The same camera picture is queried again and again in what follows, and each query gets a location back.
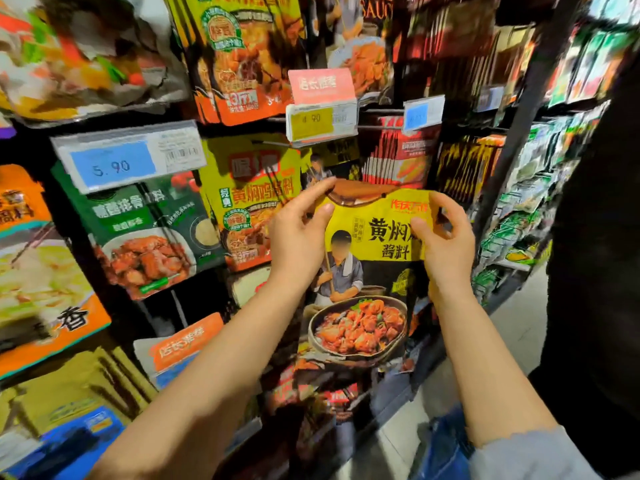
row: yellow price label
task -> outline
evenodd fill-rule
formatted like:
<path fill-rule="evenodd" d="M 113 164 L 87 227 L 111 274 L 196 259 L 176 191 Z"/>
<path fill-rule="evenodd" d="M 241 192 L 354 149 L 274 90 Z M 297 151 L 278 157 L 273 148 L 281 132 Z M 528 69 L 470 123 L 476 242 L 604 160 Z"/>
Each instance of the yellow price label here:
<path fill-rule="evenodd" d="M 333 133 L 333 108 L 325 107 L 291 115 L 293 141 Z"/>

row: person in black clothing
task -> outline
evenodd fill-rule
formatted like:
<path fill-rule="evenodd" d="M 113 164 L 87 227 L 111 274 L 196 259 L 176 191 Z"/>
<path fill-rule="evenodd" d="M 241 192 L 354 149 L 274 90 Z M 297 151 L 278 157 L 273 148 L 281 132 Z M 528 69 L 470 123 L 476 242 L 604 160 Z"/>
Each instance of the person in black clothing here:
<path fill-rule="evenodd" d="M 565 185 L 552 228 L 548 327 L 529 379 L 591 466 L 640 470 L 640 60 Z"/>

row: supermarket aisle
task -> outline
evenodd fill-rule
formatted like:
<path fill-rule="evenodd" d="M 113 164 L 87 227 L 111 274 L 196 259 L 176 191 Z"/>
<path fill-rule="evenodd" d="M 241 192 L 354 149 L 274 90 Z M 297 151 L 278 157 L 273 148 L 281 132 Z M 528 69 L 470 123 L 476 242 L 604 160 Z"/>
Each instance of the supermarket aisle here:
<path fill-rule="evenodd" d="M 547 274 L 539 270 L 492 320 L 517 363 L 529 373 L 540 362 L 547 330 Z M 405 404 L 333 480 L 407 480 L 419 466 L 428 437 L 429 418 L 444 414 L 458 401 L 450 361 L 442 363 Z"/>

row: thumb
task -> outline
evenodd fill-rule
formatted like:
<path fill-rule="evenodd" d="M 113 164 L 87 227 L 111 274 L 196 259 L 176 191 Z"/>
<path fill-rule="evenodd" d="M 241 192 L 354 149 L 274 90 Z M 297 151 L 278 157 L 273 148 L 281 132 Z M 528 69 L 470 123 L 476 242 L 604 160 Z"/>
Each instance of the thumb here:
<path fill-rule="evenodd" d="M 322 207 L 316 209 L 313 219 L 307 224 L 307 229 L 312 233 L 324 235 L 324 231 L 333 215 L 333 209 L 335 209 L 335 206 L 332 203 L 325 203 Z"/>
<path fill-rule="evenodd" d="M 437 238 L 427 221 L 420 217 L 413 217 L 411 219 L 411 229 L 416 236 L 418 236 L 427 246 L 432 245 L 434 239 Z"/>

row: blue jeans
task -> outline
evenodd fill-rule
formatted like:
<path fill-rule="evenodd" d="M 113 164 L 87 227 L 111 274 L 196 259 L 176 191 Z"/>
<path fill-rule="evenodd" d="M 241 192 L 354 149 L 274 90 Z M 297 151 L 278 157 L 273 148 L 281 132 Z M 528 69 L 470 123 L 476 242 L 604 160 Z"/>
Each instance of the blue jeans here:
<path fill-rule="evenodd" d="M 458 405 L 431 427 L 431 444 L 413 480 L 470 480 L 469 458 L 474 452 Z"/>

